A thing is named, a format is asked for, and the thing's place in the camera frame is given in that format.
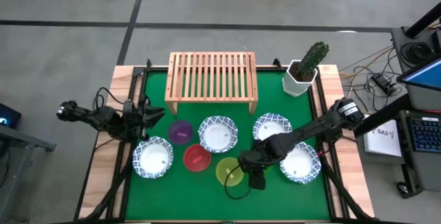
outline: gray floor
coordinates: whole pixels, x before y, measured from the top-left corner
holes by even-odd
[[[0,19],[128,22],[135,0],[0,0]],[[138,22],[296,26],[398,27],[409,25],[439,0],[143,0]],[[55,117],[62,101],[90,106],[109,86],[125,28],[0,26],[0,102],[23,113],[20,130],[57,143],[37,152],[14,207],[32,223],[71,221],[96,132]],[[172,51],[254,51],[259,64],[299,59],[316,41],[330,45],[323,63],[343,68],[391,44],[385,33],[135,29],[125,65],[147,58],[165,64]],[[386,57],[371,66],[381,71]],[[395,59],[391,61],[400,72]],[[352,68],[345,70],[352,73]],[[364,83],[364,75],[356,83]],[[370,96],[360,92],[369,111]],[[383,106],[385,99],[376,99]],[[437,223],[441,193],[402,200],[396,166],[363,161],[376,216],[386,221]]]

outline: blue and white bowl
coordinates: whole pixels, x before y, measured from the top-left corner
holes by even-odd
[[[315,149],[305,142],[300,142],[280,162],[280,169],[289,180],[307,184],[317,177],[322,164]]]
[[[223,153],[237,143],[238,129],[226,116],[206,118],[198,129],[201,146],[208,152]]]
[[[133,168],[145,179],[164,176],[173,163],[173,148],[165,139],[157,136],[141,141],[133,151]]]
[[[254,123],[253,138],[263,141],[273,134],[291,131],[292,126],[288,119],[279,114],[266,113],[257,118],[257,121]]]

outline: red cup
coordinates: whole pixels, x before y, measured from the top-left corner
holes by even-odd
[[[189,146],[184,152],[184,165],[192,172],[202,172],[211,160],[212,155],[199,144]]]

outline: white pot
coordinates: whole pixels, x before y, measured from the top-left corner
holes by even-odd
[[[295,80],[293,76],[290,75],[288,71],[290,71],[291,66],[294,63],[300,63],[301,60],[292,60],[289,64],[288,70],[286,71],[282,83],[283,83],[283,91],[291,96],[300,96],[304,92],[308,90],[308,87],[311,86],[311,84],[316,80],[317,76],[317,69],[314,69],[314,76],[312,77],[312,80],[310,82],[299,82]]]

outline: purple cup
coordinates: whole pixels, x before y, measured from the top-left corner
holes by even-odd
[[[177,145],[189,143],[193,137],[193,127],[188,121],[175,121],[168,129],[168,138]]]

